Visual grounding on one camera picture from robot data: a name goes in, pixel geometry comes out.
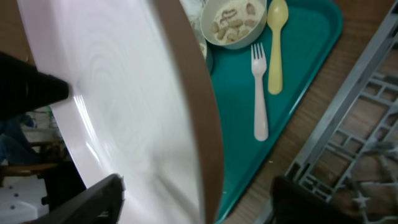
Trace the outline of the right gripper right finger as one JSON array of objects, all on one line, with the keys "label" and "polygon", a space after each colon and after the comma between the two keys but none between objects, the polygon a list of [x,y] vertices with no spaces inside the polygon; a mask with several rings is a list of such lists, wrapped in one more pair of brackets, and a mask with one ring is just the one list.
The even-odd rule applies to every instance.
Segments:
[{"label": "right gripper right finger", "polygon": [[272,183],[276,224],[358,224],[359,221],[321,201],[285,176]]}]

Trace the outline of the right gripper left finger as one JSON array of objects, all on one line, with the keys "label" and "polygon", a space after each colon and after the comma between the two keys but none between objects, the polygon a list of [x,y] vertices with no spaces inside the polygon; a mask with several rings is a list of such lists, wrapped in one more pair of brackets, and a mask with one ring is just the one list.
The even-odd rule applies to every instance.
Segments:
[{"label": "right gripper left finger", "polygon": [[33,224],[94,223],[104,212],[105,223],[117,223],[124,203],[123,178],[111,174]]}]

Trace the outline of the white plastic fork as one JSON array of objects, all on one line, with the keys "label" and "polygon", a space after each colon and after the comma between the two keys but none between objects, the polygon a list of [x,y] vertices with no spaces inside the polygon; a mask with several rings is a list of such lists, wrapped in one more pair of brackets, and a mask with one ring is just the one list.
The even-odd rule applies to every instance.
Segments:
[{"label": "white plastic fork", "polygon": [[254,76],[254,137],[265,141],[269,136],[263,76],[267,70],[266,55],[262,44],[251,46],[251,71]]}]

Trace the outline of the pink round plate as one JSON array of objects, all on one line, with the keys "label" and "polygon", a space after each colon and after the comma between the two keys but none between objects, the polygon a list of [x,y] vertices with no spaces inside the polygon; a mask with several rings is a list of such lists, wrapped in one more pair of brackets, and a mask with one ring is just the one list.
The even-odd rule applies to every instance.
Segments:
[{"label": "pink round plate", "polygon": [[220,116],[179,1],[18,3],[40,72],[69,84],[52,112],[85,185],[117,173],[121,223],[214,223]]}]

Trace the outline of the yellow plastic spoon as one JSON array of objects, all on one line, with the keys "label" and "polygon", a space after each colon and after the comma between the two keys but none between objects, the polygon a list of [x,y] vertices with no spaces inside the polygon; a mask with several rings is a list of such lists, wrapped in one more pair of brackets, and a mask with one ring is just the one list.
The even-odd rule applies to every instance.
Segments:
[{"label": "yellow plastic spoon", "polygon": [[268,91],[278,95],[282,91],[282,53],[281,32],[289,18],[289,9],[285,0],[272,0],[268,8],[267,23],[272,31],[271,57],[269,63]]}]

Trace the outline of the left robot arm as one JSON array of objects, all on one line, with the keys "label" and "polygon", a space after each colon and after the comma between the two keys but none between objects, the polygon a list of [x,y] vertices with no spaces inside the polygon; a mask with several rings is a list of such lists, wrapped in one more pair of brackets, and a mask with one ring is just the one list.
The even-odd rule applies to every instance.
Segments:
[{"label": "left robot arm", "polygon": [[1,187],[1,223],[30,223],[53,214],[86,187],[73,162],[57,149],[37,152],[22,125],[27,112],[64,100],[68,85],[1,54],[1,162],[30,167],[21,180]]}]

